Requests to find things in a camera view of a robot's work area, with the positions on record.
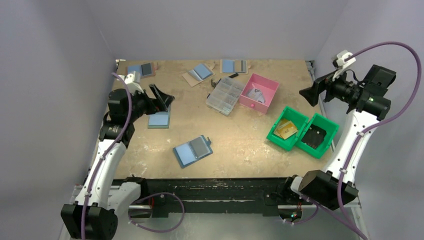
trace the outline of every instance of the plywood surface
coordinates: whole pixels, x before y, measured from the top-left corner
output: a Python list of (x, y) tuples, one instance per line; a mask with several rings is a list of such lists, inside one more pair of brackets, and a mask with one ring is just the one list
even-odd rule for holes
[[(121, 61), (118, 74), (126, 74), (127, 66), (149, 61)], [(253, 178), (303, 176), (307, 171), (325, 165), (330, 150), (315, 159), (294, 147), (292, 151), (274, 145), (266, 136), (285, 106), (290, 106), (311, 118), (318, 106), (311, 107), (299, 90), (310, 87), (311, 78), (303, 60), (250, 60), (249, 74), (235, 79), (247, 83), (252, 73), (278, 81), (279, 88), (267, 114), (236, 104), (229, 116), (208, 108), (207, 95), (213, 90), (210, 80), (190, 87), (182, 74), (199, 63), (215, 63), (215, 81), (229, 74), (220, 73), (219, 60), (154, 61), (158, 70), (153, 77), (141, 79), (141, 87), (151, 97), (149, 84), (175, 96), (169, 129), (148, 129), (148, 116), (135, 123), (135, 133), (128, 150), (119, 163), (116, 178), (130, 175), (143, 178)], [(116, 81), (113, 88), (121, 88)], [(212, 141), (213, 154), (182, 169), (172, 148), (200, 135)]]

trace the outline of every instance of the pink drawer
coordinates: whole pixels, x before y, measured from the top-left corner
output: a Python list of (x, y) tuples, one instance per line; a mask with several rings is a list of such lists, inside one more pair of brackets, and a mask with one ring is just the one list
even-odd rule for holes
[[(254, 73), (244, 87), (243, 92), (241, 92), (238, 102), (248, 108), (266, 114), (279, 85), (276, 81)], [(258, 89), (262, 92), (263, 103), (248, 97), (248, 92), (252, 89)]]

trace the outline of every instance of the green container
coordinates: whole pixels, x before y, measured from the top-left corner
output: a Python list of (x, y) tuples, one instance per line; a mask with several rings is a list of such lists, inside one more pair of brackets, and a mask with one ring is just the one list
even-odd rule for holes
[[(291, 135), (286, 140), (274, 134), (274, 131), (281, 119), (290, 120), (297, 128), (296, 134)], [(281, 115), (279, 116), (278, 120), (272, 126), (266, 138), (270, 140), (271, 142), (275, 143), (276, 145), (278, 145), (279, 147), (287, 151), (290, 151), (292, 150), (293, 146), (296, 144), (299, 137), (303, 133), (303, 129), (308, 124), (308, 119), (309, 118), (303, 115), (302, 113), (294, 110), (293, 108), (289, 106), (286, 106), (284, 110), (282, 111)]]
[[(302, 142), (302, 138), (305, 136), (306, 132), (312, 124), (324, 129), (327, 132), (324, 137), (324, 141), (316, 149), (313, 149), (306, 143)], [(327, 149), (329, 149), (331, 142), (338, 130), (339, 125), (337, 123), (327, 119), (326, 117), (323, 117), (318, 113), (315, 113), (315, 115), (313, 115), (312, 119), (309, 121), (309, 124), (303, 129), (302, 134), (296, 142), (296, 147), (319, 159), (324, 155)]]

